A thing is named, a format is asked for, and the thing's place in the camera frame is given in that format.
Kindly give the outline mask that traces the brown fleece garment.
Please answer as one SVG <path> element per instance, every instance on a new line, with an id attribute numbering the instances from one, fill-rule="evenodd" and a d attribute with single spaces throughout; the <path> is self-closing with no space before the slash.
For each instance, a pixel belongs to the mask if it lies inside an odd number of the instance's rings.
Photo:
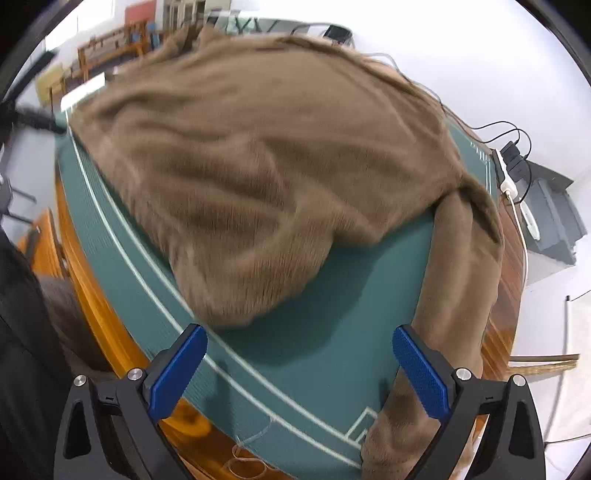
<path id="1" fill-rule="evenodd" d="M 441 108 L 393 68 L 307 36 L 179 32 L 68 123 L 208 332 L 300 295 L 335 246 L 377 246 L 432 212 L 409 323 L 452 365 L 482 372 L 498 209 Z M 406 477 L 437 428 L 398 369 L 357 479 Z"/>

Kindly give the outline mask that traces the wooden bench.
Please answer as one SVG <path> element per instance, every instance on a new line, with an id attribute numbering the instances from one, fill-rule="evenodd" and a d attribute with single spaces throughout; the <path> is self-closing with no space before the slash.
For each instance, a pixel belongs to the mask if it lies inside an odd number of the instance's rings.
<path id="1" fill-rule="evenodd" d="M 94 36 L 77 48 L 77 65 L 71 68 L 71 77 L 87 81 L 90 71 L 106 62 L 129 54 L 142 57 L 149 44 L 145 20 Z"/>

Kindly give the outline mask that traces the green table mat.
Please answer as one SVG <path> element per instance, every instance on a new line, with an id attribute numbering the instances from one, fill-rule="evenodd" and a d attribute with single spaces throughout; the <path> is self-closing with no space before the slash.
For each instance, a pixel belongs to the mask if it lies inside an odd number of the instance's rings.
<path id="1" fill-rule="evenodd" d="M 148 357 L 194 317 L 169 265 L 70 135 L 56 141 L 65 202 L 91 273 Z M 245 328 L 208 332 L 184 396 L 214 427 L 297 479 L 356 479 L 361 446 L 398 370 L 434 230 L 427 212 L 379 245 L 332 248 L 300 295 Z"/>

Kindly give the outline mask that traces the grey stairs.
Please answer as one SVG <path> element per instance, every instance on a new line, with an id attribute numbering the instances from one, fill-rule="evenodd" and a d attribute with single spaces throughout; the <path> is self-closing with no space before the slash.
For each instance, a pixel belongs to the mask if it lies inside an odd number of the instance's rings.
<path id="1" fill-rule="evenodd" d="M 535 223 L 526 225 L 528 249 L 562 262 L 576 264 L 576 243 L 587 228 L 567 188 L 572 180 L 534 162 L 528 162 L 532 184 L 521 206 L 527 206 Z"/>

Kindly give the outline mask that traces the white power strip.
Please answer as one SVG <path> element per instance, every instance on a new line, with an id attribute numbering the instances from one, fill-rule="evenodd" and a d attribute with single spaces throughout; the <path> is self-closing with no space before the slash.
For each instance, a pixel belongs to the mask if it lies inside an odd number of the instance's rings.
<path id="1" fill-rule="evenodd" d="M 496 175 L 501 192 L 514 204 L 517 204 L 517 198 L 519 196 L 517 185 L 508 173 L 507 165 L 501 152 L 497 149 L 493 149 L 492 159 L 495 165 Z M 541 233 L 531 209 L 525 202 L 520 204 L 520 209 L 531 237 L 534 240 L 539 241 L 541 239 Z"/>

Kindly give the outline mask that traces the black power adapter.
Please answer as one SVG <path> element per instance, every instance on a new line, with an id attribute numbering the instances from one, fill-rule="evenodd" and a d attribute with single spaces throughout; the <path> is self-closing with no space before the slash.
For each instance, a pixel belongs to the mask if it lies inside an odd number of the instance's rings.
<path id="1" fill-rule="evenodd" d="M 524 178 L 528 172 L 525 160 L 517 145 L 509 141 L 502 149 L 501 155 L 509 175 L 514 179 Z"/>

